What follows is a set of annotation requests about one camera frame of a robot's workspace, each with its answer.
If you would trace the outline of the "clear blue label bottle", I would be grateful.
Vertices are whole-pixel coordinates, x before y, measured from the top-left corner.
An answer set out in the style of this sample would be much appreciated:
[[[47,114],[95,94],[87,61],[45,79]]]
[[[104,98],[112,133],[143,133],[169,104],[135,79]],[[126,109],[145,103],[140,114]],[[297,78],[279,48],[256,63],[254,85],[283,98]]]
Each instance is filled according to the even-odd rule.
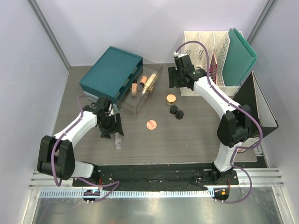
[[[122,148],[122,135],[115,133],[115,149],[121,150]]]

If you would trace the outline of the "peach foundation bottle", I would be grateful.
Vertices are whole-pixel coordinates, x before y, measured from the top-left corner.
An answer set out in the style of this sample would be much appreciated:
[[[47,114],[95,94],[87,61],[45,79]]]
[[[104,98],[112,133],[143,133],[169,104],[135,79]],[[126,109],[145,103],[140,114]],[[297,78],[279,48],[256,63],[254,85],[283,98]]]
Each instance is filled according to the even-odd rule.
[[[136,97],[138,94],[138,84],[137,83],[132,83],[131,84],[131,96]]]

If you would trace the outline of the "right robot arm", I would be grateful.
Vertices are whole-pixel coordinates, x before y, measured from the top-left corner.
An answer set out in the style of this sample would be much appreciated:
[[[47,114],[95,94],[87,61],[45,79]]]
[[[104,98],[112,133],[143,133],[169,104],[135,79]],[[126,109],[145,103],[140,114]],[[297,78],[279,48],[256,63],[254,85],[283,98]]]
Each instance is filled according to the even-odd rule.
[[[175,66],[168,68],[169,87],[186,87],[202,96],[220,118],[217,137],[220,148],[212,163],[211,179],[224,183],[232,175],[238,149],[249,138],[258,122],[248,105],[240,105],[227,96],[203,69],[195,69],[189,55],[174,53]]]

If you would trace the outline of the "small beige concealer tube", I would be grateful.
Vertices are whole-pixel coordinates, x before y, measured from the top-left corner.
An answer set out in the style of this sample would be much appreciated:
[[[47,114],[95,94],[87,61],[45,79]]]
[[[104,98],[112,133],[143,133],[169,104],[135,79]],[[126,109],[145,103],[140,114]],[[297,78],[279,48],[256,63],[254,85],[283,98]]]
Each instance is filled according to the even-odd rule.
[[[147,77],[146,76],[142,76],[141,79],[140,79],[140,82],[139,82],[139,87],[138,87],[138,90],[139,91],[142,91],[144,86],[145,86],[145,83],[147,82]]]

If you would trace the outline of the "cream gold pump bottle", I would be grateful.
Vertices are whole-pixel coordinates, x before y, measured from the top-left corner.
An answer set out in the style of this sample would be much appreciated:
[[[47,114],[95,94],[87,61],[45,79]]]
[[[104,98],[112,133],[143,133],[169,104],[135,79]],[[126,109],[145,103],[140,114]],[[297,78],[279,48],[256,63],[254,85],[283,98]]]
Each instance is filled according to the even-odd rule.
[[[144,86],[143,90],[140,91],[140,95],[141,96],[145,95],[146,92],[150,91],[150,87],[154,83],[154,81],[156,79],[156,76],[157,76],[157,73],[152,73],[148,77],[147,82],[145,83],[145,86]]]

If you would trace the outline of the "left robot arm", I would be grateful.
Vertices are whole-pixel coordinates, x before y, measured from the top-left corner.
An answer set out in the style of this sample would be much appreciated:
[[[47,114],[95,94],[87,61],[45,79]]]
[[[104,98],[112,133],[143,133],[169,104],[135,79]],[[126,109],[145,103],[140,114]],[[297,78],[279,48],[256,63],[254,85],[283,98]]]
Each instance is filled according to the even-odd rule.
[[[115,133],[124,134],[121,116],[114,112],[113,103],[108,98],[99,97],[95,103],[81,107],[79,115],[66,128],[41,139],[38,172],[52,176],[57,186],[73,177],[95,186],[100,179],[96,165],[77,161],[74,156],[77,143],[95,127],[99,128],[101,138],[105,139],[110,139]]]

